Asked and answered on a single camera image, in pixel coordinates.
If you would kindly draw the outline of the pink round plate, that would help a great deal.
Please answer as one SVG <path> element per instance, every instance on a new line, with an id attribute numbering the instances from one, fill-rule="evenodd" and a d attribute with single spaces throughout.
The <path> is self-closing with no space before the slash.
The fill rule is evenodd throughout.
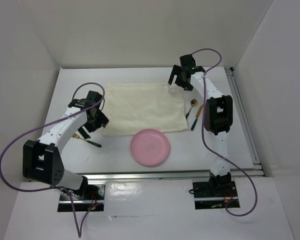
<path id="1" fill-rule="evenodd" d="M 146 167 L 161 165 L 170 152 L 170 142 L 159 130 L 144 129 L 137 132 L 130 142 L 133 159 Z"/>

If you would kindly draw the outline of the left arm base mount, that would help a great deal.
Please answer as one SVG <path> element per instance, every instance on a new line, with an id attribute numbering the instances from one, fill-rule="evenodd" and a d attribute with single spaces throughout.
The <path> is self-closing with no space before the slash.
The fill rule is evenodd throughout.
<path id="1" fill-rule="evenodd" d="M 72 190 L 68 190 L 71 194 L 74 209 L 76 212 L 103 212 L 105 199 L 106 184 L 97 182 L 89 184 L 87 192 L 83 196 L 75 194 Z M 71 198 L 65 190 L 62 190 L 59 196 L 57 211 L 59 213 L 72 212 Z"/>

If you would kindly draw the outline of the cream cloth placemat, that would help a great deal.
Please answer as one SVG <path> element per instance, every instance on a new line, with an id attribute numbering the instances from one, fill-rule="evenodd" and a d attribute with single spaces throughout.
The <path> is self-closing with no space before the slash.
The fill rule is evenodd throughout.
<path id="1" fill-rule="evenodd" d="M 164 83 L 110 83 L 105 90 L 103 113 L 109 123 L 107 137 L 132 136 L 144 129 L 163 133 L 187 131 L 185 98 L 168 93 Z"/>

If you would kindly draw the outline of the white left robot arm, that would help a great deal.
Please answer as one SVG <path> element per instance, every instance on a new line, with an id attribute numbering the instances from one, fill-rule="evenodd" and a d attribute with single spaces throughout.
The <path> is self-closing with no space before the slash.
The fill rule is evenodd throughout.
<path id="1" fill-rule="evenodd" d="M 76 132 L 87 140 L 90 133 L 106 127 L 109 119 L 100 110 L 102 97 L 90 90 L 86 98 L 74 98 L 68 104 L 63 121 L 37 140 L 28 140 L 23 145 L 22 174 L 25 178 L 52 187 L 65 187 L 78 200 L 87 197 L 91 191 L 88 179 L 66 170 L 61 153 Z"/>

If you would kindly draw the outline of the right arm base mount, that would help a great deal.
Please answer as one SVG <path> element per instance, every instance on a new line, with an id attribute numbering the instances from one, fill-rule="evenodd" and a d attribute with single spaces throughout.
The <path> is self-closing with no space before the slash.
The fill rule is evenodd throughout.
<path id="1" fill-rule="evenodd" d="M 234 181 L 229 186 L 213 191 L 208 182 L 193 182 L 188 191 L 194 197 L 196 210 L 239 208 L 240 202 Z"/>

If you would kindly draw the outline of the clear plastic cup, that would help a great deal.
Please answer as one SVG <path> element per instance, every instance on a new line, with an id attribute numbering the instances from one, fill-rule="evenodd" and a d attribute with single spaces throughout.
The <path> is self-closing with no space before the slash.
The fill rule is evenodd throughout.
<path id="1" fill-rule="evenodd" d="M 168 84 L 167 85 L 167 89 L 168 89 L 168 93 L 170 95 L 177 95 L 180 91 L 182 91 L 183 89 L 180 88 L 178 85 L 176 85 L 175 83 L 173 84 Z"/>

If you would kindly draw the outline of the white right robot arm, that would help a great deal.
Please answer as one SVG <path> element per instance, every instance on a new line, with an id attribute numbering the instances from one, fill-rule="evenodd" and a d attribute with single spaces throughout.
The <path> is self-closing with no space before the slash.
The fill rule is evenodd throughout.
<path id="1" fill-rule="evenodd" d="M 233 124 L 233 98 L 223 94 L 208 79 L 207 71 L 197 66 L 192 54 L 179 58 L 174 65 L 168 86 L 176 84 L 185 91 L 197 90 L 203 99 L 201 137 L 203 145 L 215 155 L 209 170 L 208 190 L 220 196 L 231 185 L 230 162 L 227 159 L 227 138 Z"/>

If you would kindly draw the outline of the gold fork green handle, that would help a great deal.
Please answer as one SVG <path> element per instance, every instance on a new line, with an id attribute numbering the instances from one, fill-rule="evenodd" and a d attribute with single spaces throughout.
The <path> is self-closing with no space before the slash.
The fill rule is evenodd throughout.
<path id="1" fill-rule="evenodd" d="M 80 137 L 80 136 L 77 135 L 76 133 L 74 133 L 74 134 L 72 135 L 72 137 L 73 137 L 74 139 L 82 140 L 82 141 L 84 141 L 84 142 L 86 142 L 86 143 L 88 143 L 88 144 L 90 144 L 90 145 L 93 145 L 93 146 L 95 146 L 95 147 L 97 147 L 97 148 L 101 148 L 101 147 L 102 147 L 101 144 L 96 143 L 96 142 L 93 142 L 93 141 L 88 140 L 88 139 L 84 139 L 83 137 Z"/>

